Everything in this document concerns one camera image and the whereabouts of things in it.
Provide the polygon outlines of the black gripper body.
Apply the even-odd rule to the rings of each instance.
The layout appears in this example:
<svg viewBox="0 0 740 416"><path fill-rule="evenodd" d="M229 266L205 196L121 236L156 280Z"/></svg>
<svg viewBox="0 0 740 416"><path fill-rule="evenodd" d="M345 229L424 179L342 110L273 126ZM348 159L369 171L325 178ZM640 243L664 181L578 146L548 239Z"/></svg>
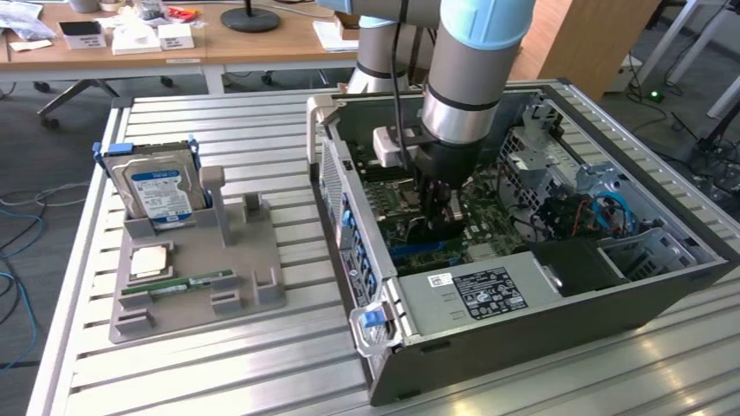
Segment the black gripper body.
<svg viewBox="0 0 740 416"><path fill-rule="evenodd" d="M414 165L422 175L458 190L473 173L481 142L454 145L437 140L417 146Z"/></svg>

